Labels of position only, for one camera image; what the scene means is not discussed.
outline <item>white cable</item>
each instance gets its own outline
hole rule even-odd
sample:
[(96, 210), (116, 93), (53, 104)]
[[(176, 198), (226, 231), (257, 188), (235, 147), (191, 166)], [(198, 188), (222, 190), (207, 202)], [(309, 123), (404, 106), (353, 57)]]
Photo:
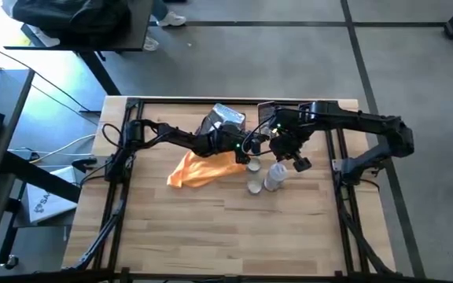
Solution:
[[(43, 152), (39, 150), (25, 150), (25, 149), (8, 149), (9, 152), (17, 152), (17, 153), (43, 153), (43, 154), (49, 154), (52, 152)], [(54, 153), (57, 155), (63, 155), (63, 156), (92, 156), (92, 153)]]
[(85, 136), (85, 137), (78, 138), (78, 139), (76, 139), (75, 141), (71, 141), (68, 145), (65, 145), (65, 146), (59, 148), (58, 150), (54, 150), (54, 151), (52, 151), (51, 153), (48, 153), (48, 154), (46, 154), (45, 156), (38, 158), (37, 160), (31, 161), (31, 163), (32, 163), (32, 164), (37, 163), (37, 162), (39, 162), (39, 161), (41, 161), (41, 160), (47, 158), (48, 156), (51, 156), (51, 155), (53, 155), (53, 154), (55, 154), (55, 153), (58, 153), (58, 152), (60, 152), (60, 151), (62, 151), (62, 150), (64, 150), (64, 149), (68, 148), (68, 147), (71, 146), (71, 145), (74, 145), (76, 142), (82, 141), (82, 140), (84, 140), (84, 139), (86, 139), (86, 138), (92, 138), (92, 137), (95, 137), (95, 134), (89, 134), (89, 135), (87, 135), (87, 136)]

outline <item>floor tile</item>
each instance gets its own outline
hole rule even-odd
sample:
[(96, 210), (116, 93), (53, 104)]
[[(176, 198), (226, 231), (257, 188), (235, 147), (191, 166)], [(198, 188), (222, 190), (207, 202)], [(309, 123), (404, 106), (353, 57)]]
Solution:
[(453, 41), (439, 28), (360, 28), (379, 111), (401, 115), (415, 154), (395, 165), (430, 277), (453, 280)]
[(446, 22), (453, 16), (453, 0), (349, 0), (354, 21)]
[(344, 20), (339, 0), (188, 0), (169, 6), (189, 20)]
[(152, 28), (160, 49), (109, 54), (122, 93), (363, 97), (345, 28)]

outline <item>white sneaker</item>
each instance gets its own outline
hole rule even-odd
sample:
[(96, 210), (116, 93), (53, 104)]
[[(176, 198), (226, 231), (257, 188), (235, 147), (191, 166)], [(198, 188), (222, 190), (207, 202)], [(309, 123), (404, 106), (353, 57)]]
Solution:
[(178, 27), (180, 25), (184, 25), (186, 22), (186, 18), (183, 16), (178, 16), (174, 12), (167, 13), (167, 16), (163, 20), (158, 20), (157, 24), (160, 27), (167, 27), (168, 25)]
[(155, 51), (158, 49), (158, 41), (146, 36), (145, 45), (143, 46), (146, 51)]

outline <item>black desk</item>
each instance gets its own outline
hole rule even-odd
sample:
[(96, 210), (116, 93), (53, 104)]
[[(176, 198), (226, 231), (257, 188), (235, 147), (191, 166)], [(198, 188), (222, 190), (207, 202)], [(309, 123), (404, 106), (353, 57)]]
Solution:
[(46, 47), (39, 42), (37, 38), (28, 35), (31, 40), (31, 46), (5, 46), (8, 50), (64, 50), (76, 52), (87, 64), (90, 71), (94, 74), (95, 78), (101, 84), (102, 88), (106, 91), (107, 95), (121, 95), (120, 91), (112, 81), (108, 72), (102, 65), (101, 61), (96, 55), (97, 51), (143, 51), (145, 43), (146, 30), (148, 28), (149, 16), (153, 7), (153, 0), (129, 0), (129, 7), (131, 9), (131, 23), (125, 29), (120, 31), (118, 35), (107, 41), (103, 46), (85, 46), (85, 45), (58, 45)]
[(5, 114), (0, 135), (0, 221), (8, 205), (11, 206), (9, 195), (16, 178), (71, 201), (77, 202), (79, 198), (78, 187), (6, 151), (33, 76), (30, 70), (0, 70), (0, 113)]

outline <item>black bag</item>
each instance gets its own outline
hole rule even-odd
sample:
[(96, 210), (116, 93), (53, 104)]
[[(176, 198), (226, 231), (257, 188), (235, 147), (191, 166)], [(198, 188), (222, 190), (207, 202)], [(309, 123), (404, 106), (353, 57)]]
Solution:
[(13, 18), (40, 28), (62, 44), (99, 44), (129, 22), (127, 0), (18, 0)]

